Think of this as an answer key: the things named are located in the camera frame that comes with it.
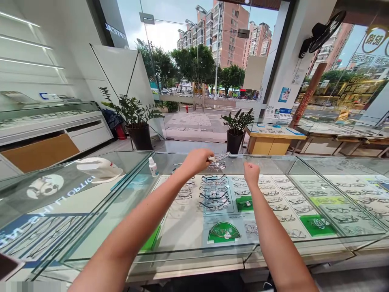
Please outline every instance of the fist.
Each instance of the fist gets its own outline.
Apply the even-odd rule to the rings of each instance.
[[[188,177],[191,178],[195,174],[203,171],[211,164],[210,161],[207,161],[209,156],[213,156],[214,153],[209,149],[195,149],[189,152],[188,156],[185,158],[182,166],[180,167],[182,171],[188,174]]]
[[[244,179],[248,185],[258,185],[259,179],[259,166],[254,163],[244,163]]]

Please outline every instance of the black fan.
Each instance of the black fan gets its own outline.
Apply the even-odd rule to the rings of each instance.
[[[326,24],[316,23],[312,28],[313,36],[304,40],[303,45],[301,46],[299,58],[304,58],[308,50],[310,53],[313,53],[320,49],[338,29],[345,17],[346,12],[341,11],[335,14]]]

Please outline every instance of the white bottle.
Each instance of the white bottle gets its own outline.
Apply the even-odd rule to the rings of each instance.
[[[149,158],[149,167],[150,167],[151,175],[153,177],[156,177],[159,173],[157,169],[157,164],[154,162],[152,157]]]

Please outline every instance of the apartment building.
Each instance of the apartment building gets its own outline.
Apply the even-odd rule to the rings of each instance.
[[[339,55],[347,42],[354,25],[342,23],[335,33],[317,50],[308,68],[308,76],[312,77],[320,63],[327,63],[325,71],[338,67]]]
[[[220,7],[220,27],[218,39],[218,20]],[[232,64],[242,67],[245,39],[237,37],[239,28],[247,28],[249,13],[241,5],[214,0],[214,6],[206,11],[196,6],[197,23],[186,20],[187,30],[178,30],[180,38],[177,48],[195,47],[202,43],[211,51],[214,60],[219,54],[219,65],[224,68]]]
[[[250,21],[250,35],[245,40],[242,64],[243,68],[247,68],[248,56],[263,56],[266,57],[269,53],[271,44],[270,27],[262,22],[256,25],[254,21]]]

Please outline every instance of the wooden counter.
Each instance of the wooden counter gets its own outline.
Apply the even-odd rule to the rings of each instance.
[[[247,150],[253,155],[285,155],[292,140],[307,138],[299,131],[288,127],[274,128],[257,124],[252,129],[246,127],[245,131],[250,136]]]

